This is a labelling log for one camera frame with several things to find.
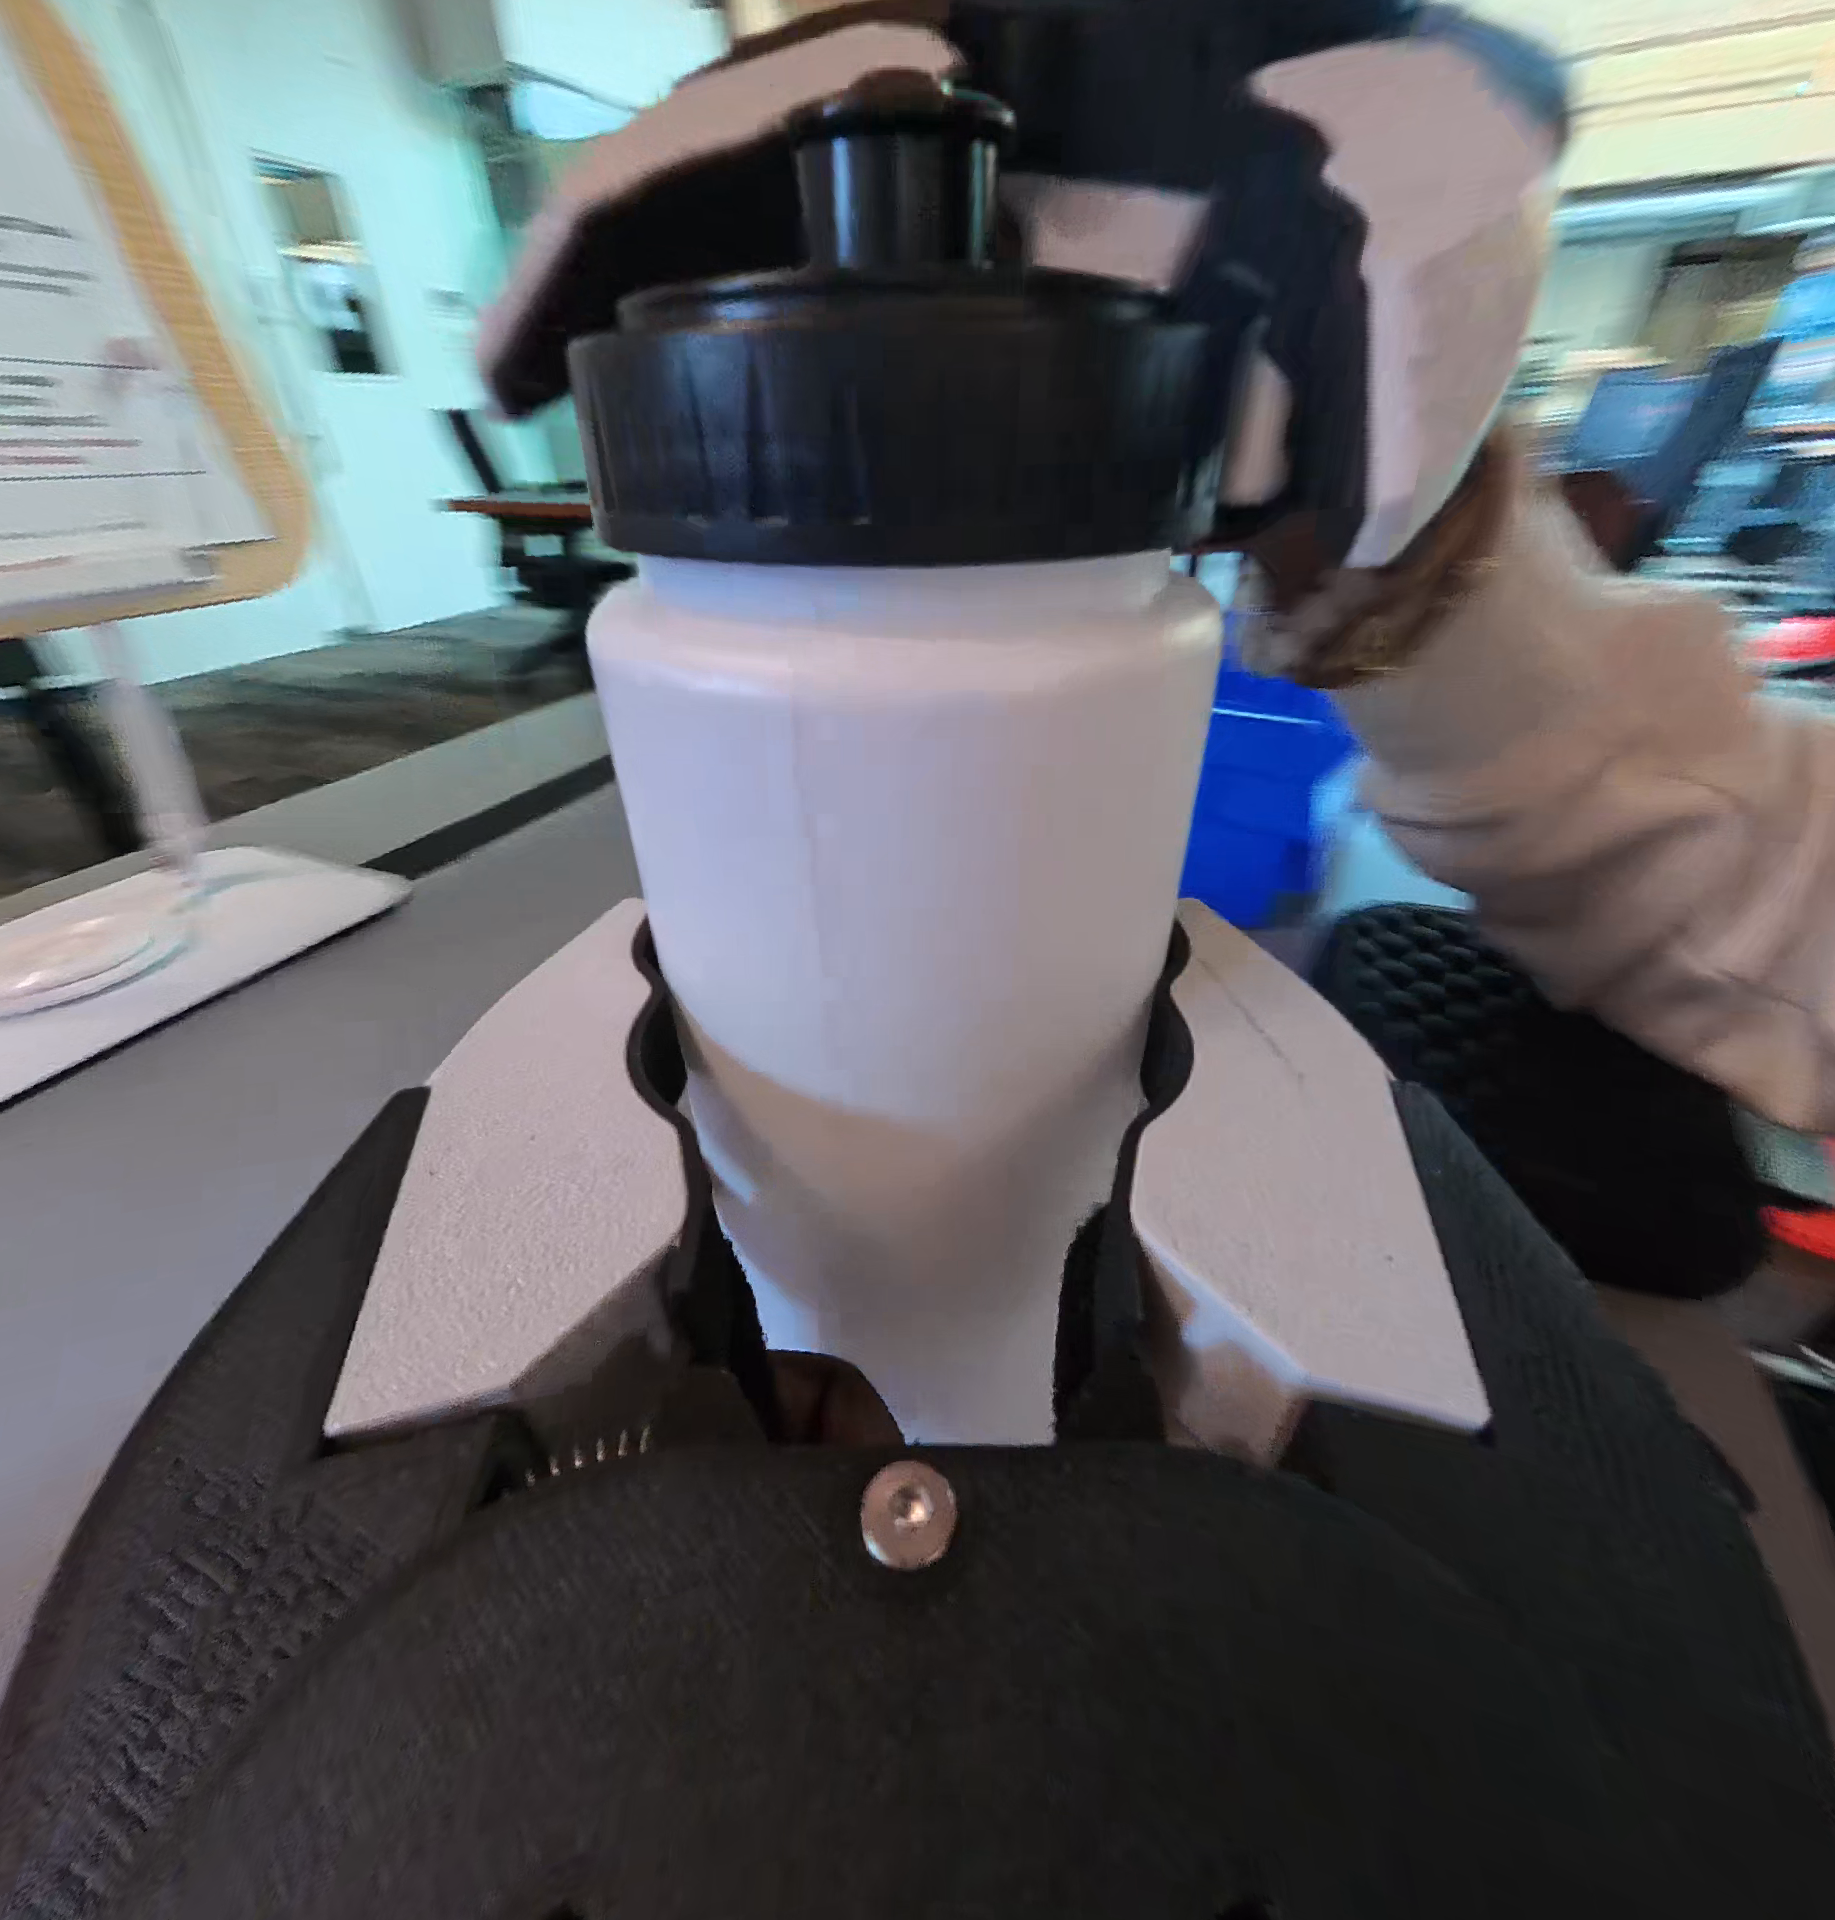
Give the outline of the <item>black office chair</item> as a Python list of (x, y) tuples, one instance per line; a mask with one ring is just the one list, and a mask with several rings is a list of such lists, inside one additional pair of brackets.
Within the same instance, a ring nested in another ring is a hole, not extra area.
[(1603, 371), (1559, 455), (1565, 503), (1616, 573), (1648, 561), (1736, 441), (1776, 338), (1713, 350), (1699, 371)]
[(474, 491), (446, 501), (449, 514), (482, 519), (500, 538), (500, 567), (514, 581), (522, 607), (550, 614), (553, 629), (520, 650), (512, 678), (534, 682), (550, 669), (589, 674), (585, 635), (592, 607), (636, 579), (636, 563), (588, 549), (596, 534), (592, 498), (581, 481), (509, 485), (505, 483), (474, 415), (442, 411)]

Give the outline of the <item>white plastic bottle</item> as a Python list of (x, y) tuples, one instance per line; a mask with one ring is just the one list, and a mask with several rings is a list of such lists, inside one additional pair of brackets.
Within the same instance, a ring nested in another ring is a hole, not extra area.
[(1167, 553), (641, 561), (588, 629), (688, 1111), (773, 1349), (1043, 1445), (1169, 958), (1223, 611)]

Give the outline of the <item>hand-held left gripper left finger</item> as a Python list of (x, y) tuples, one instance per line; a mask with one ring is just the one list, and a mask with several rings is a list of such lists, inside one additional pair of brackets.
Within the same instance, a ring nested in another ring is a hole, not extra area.
[(641, 898), (505, 991), (436, 1067), (324, 1434), (362, 1442), (588, 1379), (660, 1331), (688, 1222), (672, 1095), (630, 1042), (654, 982)]

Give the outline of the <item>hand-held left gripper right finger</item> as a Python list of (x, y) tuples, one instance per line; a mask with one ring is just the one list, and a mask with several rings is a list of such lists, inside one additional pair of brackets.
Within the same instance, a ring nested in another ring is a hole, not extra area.
[(1309, 1405), (1473, 1434), (1475, 1365), (1396, 1082), (1300, 973), (1197, 901), (1172, 1005), (1192, 1042), (1140, 1139), (1169, 1437), (1273, 1463)]

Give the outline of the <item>wooden instruction board stand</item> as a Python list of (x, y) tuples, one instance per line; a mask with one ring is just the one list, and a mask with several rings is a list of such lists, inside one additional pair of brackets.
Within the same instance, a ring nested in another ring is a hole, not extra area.
[(112, 99), (49, 3), (0, 3), (0, 645), (88, 637), (138, 873), (0, 923), (0, 1109), (396, 913), (409, 882), (212, 851), (130, 658), (146, 617), (262, 599), (308, 497)]

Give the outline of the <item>black mesh chair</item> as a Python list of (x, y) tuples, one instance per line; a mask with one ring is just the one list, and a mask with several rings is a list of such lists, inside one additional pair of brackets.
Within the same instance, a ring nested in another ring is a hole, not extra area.
[(1361, 906), (1309, 982), (1397, 1081), (1432, 1091), (1589, 1282), (1717, 1302), (1760, 1267), (1763, 1193), (1727, 1093), (1556, 1009), (1471, 915)]

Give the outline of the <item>person's right forearm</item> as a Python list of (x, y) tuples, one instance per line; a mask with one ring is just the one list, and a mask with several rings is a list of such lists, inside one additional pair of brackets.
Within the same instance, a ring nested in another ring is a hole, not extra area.
[(1488, 561), (1340, 695), (1397, 849), (1560, 1005), (1835, 1139), (1835, 722), (1724, 611), (1603, 567), (1496, 437)]

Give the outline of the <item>person's right hand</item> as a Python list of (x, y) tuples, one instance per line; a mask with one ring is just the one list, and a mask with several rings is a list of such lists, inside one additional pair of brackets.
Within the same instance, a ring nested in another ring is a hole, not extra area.
[(1448, 501), (1388, 563), (1345, 565), (1319, 553), (1313, 519), (1287, 519), (1247, 553), (1260, 589), (1237, 641), (1251, 674), (1345, 690), (1401, 673), (1491, 575), (1523, 459), (1493, 426)]

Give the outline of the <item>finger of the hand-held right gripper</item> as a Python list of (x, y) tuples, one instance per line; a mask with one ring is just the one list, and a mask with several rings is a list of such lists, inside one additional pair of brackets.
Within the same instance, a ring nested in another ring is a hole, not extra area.
[(1363, 318), (1289, 374), (1284, 454), (1323, 567), (1383, 567), (1501, 414), (1551, 254), (1565, 70), (1545, 43), (1341, 43), (1251, 94), (1316, 130), (1319, 179), (1363, 227)]
[(569, 395), (569, 347), (641, 291), (805, 258), (786, 123), (885, 74), (951, 79), (941, 22), (768, 22), (598, 137), (528, 221), (482, 313), (477, 371), (505, 418)]

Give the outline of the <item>black bottle lid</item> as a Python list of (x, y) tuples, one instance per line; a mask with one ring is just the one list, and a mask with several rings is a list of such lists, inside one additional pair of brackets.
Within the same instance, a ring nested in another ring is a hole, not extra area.
[(1217, 514), (1209, 331), (1003, 265), (1001, 102), (885, 73), (786, 123), (809, 262), (666, 282), (569, 345), (622, 553), (961, 567), (1175, 553)]

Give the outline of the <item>wooden desk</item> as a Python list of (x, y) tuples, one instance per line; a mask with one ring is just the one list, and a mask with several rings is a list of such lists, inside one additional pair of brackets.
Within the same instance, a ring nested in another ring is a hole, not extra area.
[(525, 606), (589, 607), (610, 581), (609, 563), (581, 547), (592, 534), (592, 503), (581, 493), (468, 493), (442, 498), (441, 513), (477, 517), (496, 529), (500, 567)]

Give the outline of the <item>blue plastic bin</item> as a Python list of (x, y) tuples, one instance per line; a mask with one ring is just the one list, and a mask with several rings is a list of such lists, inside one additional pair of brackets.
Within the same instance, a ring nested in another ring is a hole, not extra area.
[(1228, 658), (1179, 895), (1247, 931), (1293, 923), (1323, 887), (1359, 757), (1331, 695)]

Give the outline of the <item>white door with window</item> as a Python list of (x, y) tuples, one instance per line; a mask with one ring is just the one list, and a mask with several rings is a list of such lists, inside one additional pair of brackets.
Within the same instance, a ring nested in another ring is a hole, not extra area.
[(449, 459), (348, 179), (286, 157), (233, 99), (200, 102), (214, 251), (308, 483), (313, 575), (338, 629), (477, 606), (473, 541), (441, 510)]

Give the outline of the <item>person's left hand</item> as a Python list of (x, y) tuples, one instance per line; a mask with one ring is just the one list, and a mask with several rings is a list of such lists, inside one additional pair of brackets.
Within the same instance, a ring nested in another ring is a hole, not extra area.
[(849, 1359), (770, 1351), (768, 1365), (786, 1442), (880, 1453), (904, 1445), (896, 1415)]

